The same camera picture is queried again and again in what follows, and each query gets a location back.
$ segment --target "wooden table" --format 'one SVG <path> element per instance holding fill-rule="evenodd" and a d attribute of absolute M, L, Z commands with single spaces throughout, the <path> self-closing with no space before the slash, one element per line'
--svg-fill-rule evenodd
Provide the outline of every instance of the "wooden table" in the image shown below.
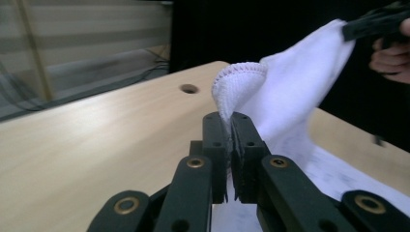
<path fill-rule="evenodd" d="M 85 231 L 112 195 L 170 183 L 202 117 L 215 62 L 0 124 L 0 231 Z M 181 86 L 189 84 L 187 94 Z M 410 156 L 321 110 L 318 145 L 410 195 Z"/>

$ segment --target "white towel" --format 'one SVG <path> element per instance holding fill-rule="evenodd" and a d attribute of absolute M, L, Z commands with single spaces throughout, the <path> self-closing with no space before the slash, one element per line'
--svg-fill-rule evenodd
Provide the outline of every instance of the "white towel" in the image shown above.
<path fill-rule="evenodd" d="M 260 63 L 228 66 L 215 80 L 215 102 L 227 127 L 232 112 L 248 115 L 270 151 L 293 159 L 324 193 L 340 200 L 351 189 L 372 191 L 410 215 L 408 196 L 356 170 L 308 137 L 309 115 L 335 83 L 354 47 L 354 42 L 343 40 L 344 24 L 334 20 Z M 231 185 L 228 193 L 233 199 Z M 255 209 L 232 200 L 218 205 L 213 231 L 261 231 Z"/>

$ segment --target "floor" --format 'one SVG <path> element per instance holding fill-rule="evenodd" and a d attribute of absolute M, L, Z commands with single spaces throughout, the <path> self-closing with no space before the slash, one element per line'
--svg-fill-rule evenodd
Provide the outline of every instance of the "floor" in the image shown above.
<path fill-rule="evenodd" d="M 48 67 L 53 101 L 43 101 L 2 69 L 0 122 L 168 74 L 168 61 L 148 49 Z"/>

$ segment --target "brass screw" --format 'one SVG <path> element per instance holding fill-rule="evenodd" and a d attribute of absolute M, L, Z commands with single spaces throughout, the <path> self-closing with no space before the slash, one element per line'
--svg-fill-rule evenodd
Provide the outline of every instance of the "brass screw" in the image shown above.
<path fill-rule="evenodd" d="M 205 161 L 200 158 L 193 158 L 187 161 L 187 166 L 191 168 L 198 168 L 205 164 Z"/>
<path fill-rule="evenodd" d="M 287 167 L 287 161 L 285 159 L 281 159 L 281 158 L 272 158 L 270 161 L 270 164 L 274 167 Z"/>
<path fill-rule="evenodd" d="M 131 203 L 131 205 L 127 208 L 122 207 L 122 204 L 124 203 Z M 134 210 L 136 210 L 136 208 L 138 208 L 139 206 L 139 200 L 138 198 L 134 197 L 134 196 L 128 196 L 128 197 L 124 197 L 123 199 L 117 201 L 117 203 L 115 203 L 114 205 L 114 211 L 115 213 L 119 214 L 119 215 L 127 215 L 131 212 L 133 212 Z"/>
<path fill-rule="evenodd" d="M 355 203 L 362 209 L 376 215 L 386 213 L 386 208 L 380 201 L 374 199 L 371 196 L 357 195 L 355 197 Z"/>

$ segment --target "hand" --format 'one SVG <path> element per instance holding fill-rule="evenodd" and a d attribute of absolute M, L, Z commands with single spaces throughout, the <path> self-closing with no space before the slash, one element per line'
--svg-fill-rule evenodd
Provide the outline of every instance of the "hand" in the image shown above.
<path fill-rule="evenodd" d="M 401 22 L 400 32 L 410 37 L 410 18 Z M 382 40 L 373 44 L 370 68 L 390 80 L 410 84 L 410 42 L 394 43 L 391 47 L 382 49 Z"/>

